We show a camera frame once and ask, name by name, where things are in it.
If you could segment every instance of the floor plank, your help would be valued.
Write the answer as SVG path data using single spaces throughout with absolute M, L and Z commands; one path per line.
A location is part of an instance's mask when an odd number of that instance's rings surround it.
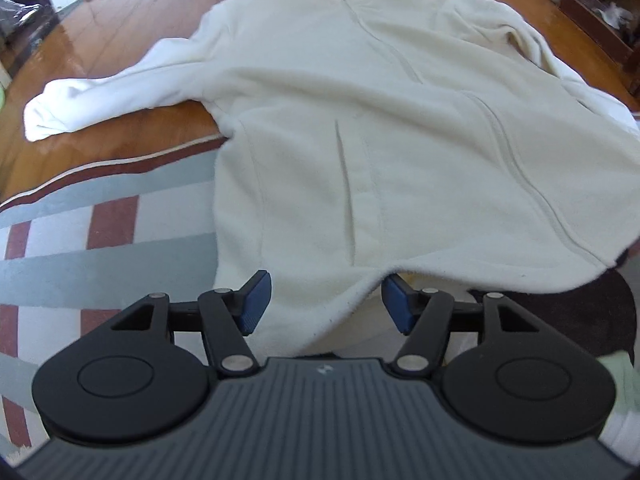
M 200 103 L 142 110 L 76 134 L 30 143 L 22 110 L 56 78 L 103 77 L 136 63 L 159 39 L 190 36 L 221 0 L 85 0 L 53 30 L 15 77 L 0 112 L 0 200 L 90 162 L 148 155 L 215 133 Z M 555 53 L 593 86 L 638 110 L 618 68 L 549 0 L 498 0 L 540 30 Z

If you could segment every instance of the white jacket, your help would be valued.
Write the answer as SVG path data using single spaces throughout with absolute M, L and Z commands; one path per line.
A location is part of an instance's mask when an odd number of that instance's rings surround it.
M 555 292 L 640 234 L 628 110 L 495 1 L 226 0 L 113 77 L 49 83 L 26 135 L 186 99 L 231 138 L 216 285 L 273 275 L 259 356 L 381 332 L 379 302 L 354 311 L 395 270 Z

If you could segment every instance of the white logo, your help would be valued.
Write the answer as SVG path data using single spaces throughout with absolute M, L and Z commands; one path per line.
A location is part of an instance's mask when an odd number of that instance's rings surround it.
M 316 370 L 318 370 L 319 374 L 327 375 L 334 371 L 334 367 L 332 367 L 331 365 L 322 365 L 316 368 Z

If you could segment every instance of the rug border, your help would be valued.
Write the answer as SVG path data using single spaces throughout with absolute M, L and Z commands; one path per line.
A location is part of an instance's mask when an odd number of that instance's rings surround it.
M 146 173 L 147 171 L 155 170 L 160 166 L 177 162 L 178 160 L 187 158 L 191 155 L 216 150 L 222 146 L 225 141 L 226 137 L 218 134 L 192 140 L 185 144 L 181 144 L 180 146 L 163 150 L 162 152 L 152 153 L 151 155 L 102 160 L 99 162 L 92 162 L 91 164 L 85 164 L 84 166 L 79 166 L 78 168 L 65 171 L 65 173 L 46 181 L 44 184 L 41 184 L 34 189 L 18 193 L 17 195 L 5 200 L 0 203 L 0 213 L 17 205 L 37 202 L 41 198 L 60 190 L 63 187 L 70 186 L 71 184 L 77 184 L 78 182 L 84 182 L 85 180 L 114 174 Z

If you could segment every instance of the gray ribbed panel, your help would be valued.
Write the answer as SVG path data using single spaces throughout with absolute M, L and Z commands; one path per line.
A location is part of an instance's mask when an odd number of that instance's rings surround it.
M 324 365 L 333 370 L 322 374 Z M 430 387 L 376 360 L 272 359 L 225 381 L 197 418 L 155 441 L 87 449 L 59 440 L 20 467 L 32 480 L 618 480 L 595 440 L 540 449 L 486 440 Z

